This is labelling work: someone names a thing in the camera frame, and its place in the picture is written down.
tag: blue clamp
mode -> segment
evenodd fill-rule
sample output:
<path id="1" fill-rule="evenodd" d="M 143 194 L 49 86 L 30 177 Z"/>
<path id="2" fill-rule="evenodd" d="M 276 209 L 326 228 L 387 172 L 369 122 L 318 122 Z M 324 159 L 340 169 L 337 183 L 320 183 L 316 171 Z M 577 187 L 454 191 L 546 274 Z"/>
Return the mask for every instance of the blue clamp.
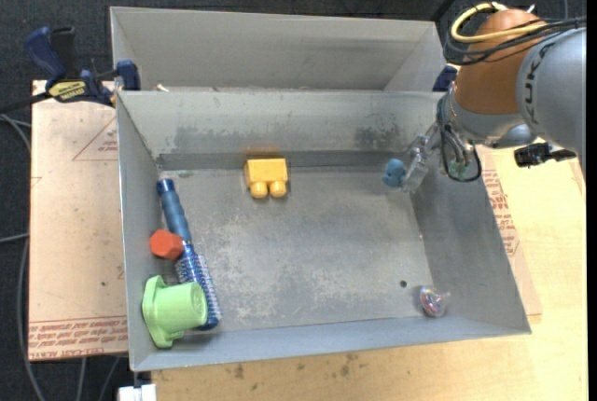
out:
<path id="1" fill-rule="evenodd" d="M 24 47 L 33 62 L 48 75 L 46 93 L 61 103 L 87 101 L 90 103 L 114 105 L 114 92 L 102 84 L 102 77 L 120 76 L 125 90 L 141 89 L 137 68 L 130 60 L 117 63 L 114 71 L 96 76 L 84 69 L 77 79 L 65 79 L 66 67 L 51 45 L 51 31 L 39 28 L 25 39 Z"/>

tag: green cup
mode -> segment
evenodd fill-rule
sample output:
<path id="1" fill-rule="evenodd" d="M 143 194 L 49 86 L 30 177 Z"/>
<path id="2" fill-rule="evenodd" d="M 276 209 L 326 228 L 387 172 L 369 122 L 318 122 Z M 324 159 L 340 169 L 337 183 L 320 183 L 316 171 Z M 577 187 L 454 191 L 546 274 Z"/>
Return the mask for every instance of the green cup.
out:
<path id="1" fill-rule="evenodd" d="M 197 282 L 166 285 L 161 275 L 146 282 L 143 318 L 158 348 L 172 347 L 185 330 L 205 325 L 207 300 Z"/>

